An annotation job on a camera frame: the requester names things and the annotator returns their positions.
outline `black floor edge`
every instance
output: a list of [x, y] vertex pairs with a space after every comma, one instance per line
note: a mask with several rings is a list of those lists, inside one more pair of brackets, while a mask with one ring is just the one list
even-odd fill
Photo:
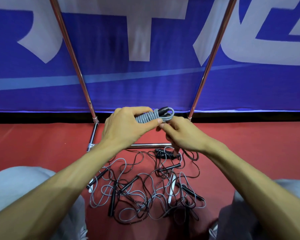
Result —
[[[187, 118], [186, 113], [177, 116]], [[98, 113], [104, 123], [110, 113]], [[194, 123], [300, 121], [300, 112], [195, 113]], [[0, 124], [93, 123], [90, 113], [0, 113]]]

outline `red mat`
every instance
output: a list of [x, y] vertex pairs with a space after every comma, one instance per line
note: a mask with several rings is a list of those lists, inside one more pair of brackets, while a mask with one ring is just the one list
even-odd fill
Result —
[[[0, 171], [14, 166], [40, 166], [60, 171], [81, 157], [87, 148], [92, 124], [0, 124]], [[100, 140], [103, 124], [96, 141]], [[197, 124], [197, 126], [223, 143], [238, 156], [272, 179], [300, 179], [300, 122]], [[138, 143], [166, 142], [164, 133], [151, 131]], [[119, 157], [132, 162], [134, 154], [123, 151]], [[202, 233], [216, 217], [221, 207], [232, 201], [234, 188], [218, 168], [203, 155], [198, 165], [201, 174], [189, 183], [206, 199], [207, 207], [198, 209], [200, 221], [193, 223], [193, 235]], [[137, 173], [149, 173], [154, 163], [150, 158], [134, 167], [123, 178], [132, 179]], [[187, 160], [183, 170], [196, 174], [197, 169]], [[86, 190], [83, 196], [88, 199]], [[107, 216], [108, 206], [87, 207], [86, 219], [90, 239], [167, 239], [180, 237], [178, 228], [170, 218], [145, 221], [122, 226]], [[159, 204], [154, 215], [162, 212]]]

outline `blue banner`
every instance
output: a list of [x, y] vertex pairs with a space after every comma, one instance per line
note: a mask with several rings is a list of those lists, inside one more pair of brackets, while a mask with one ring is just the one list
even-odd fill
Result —
[[[190, 110], [229, 0], [58, 0], [97, 112]], [[49, 0], [0, 0], [0, 112], [88, 112]], [[300, 0], [238, 0], [197, 112], [300, 111]]]

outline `forearm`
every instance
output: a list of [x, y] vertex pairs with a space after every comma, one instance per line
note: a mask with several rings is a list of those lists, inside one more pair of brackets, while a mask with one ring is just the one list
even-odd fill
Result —
[[0, 239], [51, 237], [84, 187], [116, 152], [113, 146], [98, 145], [2, 210]]
[[300, 199], [220, 142], [203, 153], [222, 171], [276, 239], [300, 239]]

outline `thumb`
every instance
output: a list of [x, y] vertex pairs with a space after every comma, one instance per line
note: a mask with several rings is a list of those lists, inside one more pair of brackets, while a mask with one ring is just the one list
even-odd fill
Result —
[[167, 133], [172, 140], [176, 137], [177, 131], [169, 124], [167, 123], [162, 123], [159, 126], [165, 133]]
[[162, 119], [156, 119], [156, 120], [152, 120], [150, 122], [144, 123], [144, 124], [140, 124], [143, 129], [144, 129], [144, 133], [156, 128], [158, 125], [160, 125], [162, 123]]

